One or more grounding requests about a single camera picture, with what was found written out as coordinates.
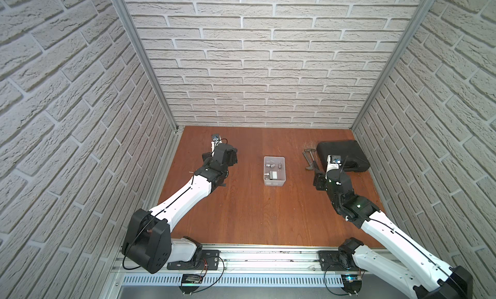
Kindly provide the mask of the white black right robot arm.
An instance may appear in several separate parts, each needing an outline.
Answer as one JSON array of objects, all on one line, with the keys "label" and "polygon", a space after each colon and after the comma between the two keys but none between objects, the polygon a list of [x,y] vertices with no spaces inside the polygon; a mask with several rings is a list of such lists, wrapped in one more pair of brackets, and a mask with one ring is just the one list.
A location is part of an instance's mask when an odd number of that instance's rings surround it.
[{"label": "white black right robot arm", "polygon": [[356,238],[339,248],[344,269],[368,271],[408,298],[472,298],[474,279],[462,266],[452,267],[397,227],[372,201],[355,193],[350,177],[333,167],[318,171],[314,183],[331,200],[336,213],[381,243],[399,262],[373,251]]}]

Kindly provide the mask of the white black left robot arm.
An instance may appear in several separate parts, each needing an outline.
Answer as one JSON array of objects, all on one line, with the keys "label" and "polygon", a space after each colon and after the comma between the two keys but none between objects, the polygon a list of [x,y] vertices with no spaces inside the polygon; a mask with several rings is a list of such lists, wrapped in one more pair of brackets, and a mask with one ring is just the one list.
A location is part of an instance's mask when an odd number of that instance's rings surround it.
[{"label": "white black left robot arm", "polygon": [[198,202],[224,185],[229,167],[237,164],[237,152],[232,145],[213,141],[212,151],[202,155],[203,165],[180,190],[156,207],[133,213],[122,255],[151,274],[170,263],[181,263],[182,268],[201,265],[202,244],[189,237],[173,239],[171,233]]}]

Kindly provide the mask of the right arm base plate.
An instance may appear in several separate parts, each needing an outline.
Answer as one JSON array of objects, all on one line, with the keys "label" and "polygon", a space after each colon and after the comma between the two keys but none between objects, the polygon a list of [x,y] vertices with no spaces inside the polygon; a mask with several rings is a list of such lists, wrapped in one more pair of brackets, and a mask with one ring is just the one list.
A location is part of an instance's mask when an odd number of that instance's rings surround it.
[{"label": "right arm base plate", "polygon": [[318,258],[322,271],[364,271],[364,269],[357,267],[353,257],[345,252],[319,251]]}]

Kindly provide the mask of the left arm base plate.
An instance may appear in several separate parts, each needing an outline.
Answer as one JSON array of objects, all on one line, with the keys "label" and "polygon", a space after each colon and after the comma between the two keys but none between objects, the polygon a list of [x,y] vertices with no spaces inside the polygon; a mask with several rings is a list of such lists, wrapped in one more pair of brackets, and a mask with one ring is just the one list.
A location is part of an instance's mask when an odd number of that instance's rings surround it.
[{"label": "left arm base plate", "polygon": [[200,254],[196,253],[192,260],[188,262],[178,261],[169,262],[167,270],[170,271],[202,271],[218,269],[220,262],[220,250],[208,249],[203,250]]}]

